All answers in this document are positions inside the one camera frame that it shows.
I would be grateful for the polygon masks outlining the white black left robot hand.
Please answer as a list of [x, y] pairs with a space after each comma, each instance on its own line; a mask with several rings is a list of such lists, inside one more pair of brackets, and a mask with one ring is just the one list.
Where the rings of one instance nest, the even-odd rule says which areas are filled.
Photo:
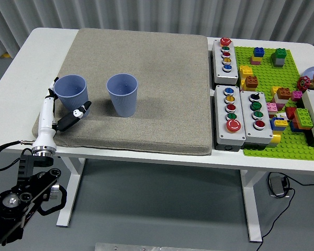
[[[35, 156], [52, 156], [57, 150], [54, 136], [65, 131], [88, 114], [92, 102], [88, 100], [86, 80], [79, 75], [56, 77], [48, 89], [39, 115], [38, 136], [32, 144]], [[69, 111], [59, 121], [55, 120], [55, 101], [59, 99]]]

